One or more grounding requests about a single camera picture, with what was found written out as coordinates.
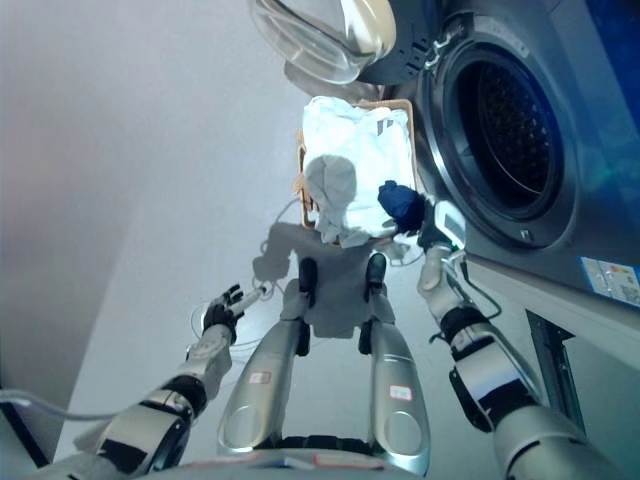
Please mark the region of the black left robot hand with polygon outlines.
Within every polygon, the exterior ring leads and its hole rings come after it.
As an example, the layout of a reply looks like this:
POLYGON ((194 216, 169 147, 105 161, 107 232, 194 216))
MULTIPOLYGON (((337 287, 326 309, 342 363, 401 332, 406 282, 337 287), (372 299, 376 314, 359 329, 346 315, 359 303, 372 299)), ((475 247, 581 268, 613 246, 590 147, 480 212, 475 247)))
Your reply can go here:
POLYGON ((266 292, 264 286, 244 291, 239 284, 232 285, 206 307, 202 317, 202 332, 219 324, 234 331, 245 311, 260 300, 266 292))

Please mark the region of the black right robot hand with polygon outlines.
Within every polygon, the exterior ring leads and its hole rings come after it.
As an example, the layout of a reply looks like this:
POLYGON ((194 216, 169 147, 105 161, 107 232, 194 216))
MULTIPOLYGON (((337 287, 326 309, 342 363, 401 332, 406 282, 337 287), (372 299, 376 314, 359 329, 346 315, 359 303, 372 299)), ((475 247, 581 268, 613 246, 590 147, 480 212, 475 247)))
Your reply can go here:
POLYGON ((445 245, 453 251, 466 248, 466 220, 450 201, 426 201, 417 244, 427 251, 435 245, 445 245))

